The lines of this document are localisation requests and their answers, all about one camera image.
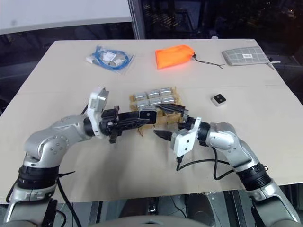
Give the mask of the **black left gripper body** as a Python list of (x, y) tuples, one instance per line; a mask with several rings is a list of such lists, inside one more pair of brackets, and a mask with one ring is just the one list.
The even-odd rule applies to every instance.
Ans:
[(109, 137), (111, 144), (116, 143), (117, 137), (122, 135), (122, 129), (118, 125), (118, 112), (119, 106), (114, 106), (113, 109), (104, 110), (101, 115), (100, 130)]

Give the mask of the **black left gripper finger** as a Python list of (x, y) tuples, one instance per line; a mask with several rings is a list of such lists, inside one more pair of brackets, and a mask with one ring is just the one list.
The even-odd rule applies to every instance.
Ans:
[(120, 121), (123, 120), (130, 120), (130, 119), (137, 119), (139, 118), (139, 111), (130, 111), (130, 112), (125, 112), (125, 113), (119, 113), (118, 114), (118, 119)]
[(121, 131), (125, 131), (125, 130), (140, 128), (143, 125), (149, 123), (149, 121), (150, 121), (149, 119), (142, 119), (142, 118), (129, 118), (125, 120), (120, 120), (118, 122), (118, 129)]

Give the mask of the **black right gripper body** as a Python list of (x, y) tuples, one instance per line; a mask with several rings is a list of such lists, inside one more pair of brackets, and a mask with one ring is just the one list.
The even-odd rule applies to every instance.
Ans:
[(178, 129), (187, 129), (190, 130), (195, 124), (196, 118), (189, 116), (189, 110), (184, 109), (181, 114), (181, 122), (178, 124)]

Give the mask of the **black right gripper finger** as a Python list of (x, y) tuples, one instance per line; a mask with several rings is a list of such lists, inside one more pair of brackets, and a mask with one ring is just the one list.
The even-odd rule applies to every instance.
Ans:
[(156, 108), (162, 110), (165, 113), (181, 113), (184, 114), (185, 112), (185, 107), (182, 105), (177, 105), (177, 104), (158, 104), (156, 105)]
[(166, 131), (166, 130), (154, 130), (153, 131), (158, 137), (167, 140), (167, 141), (171, 141), (172, 138), (172, 132), (170, 131)]

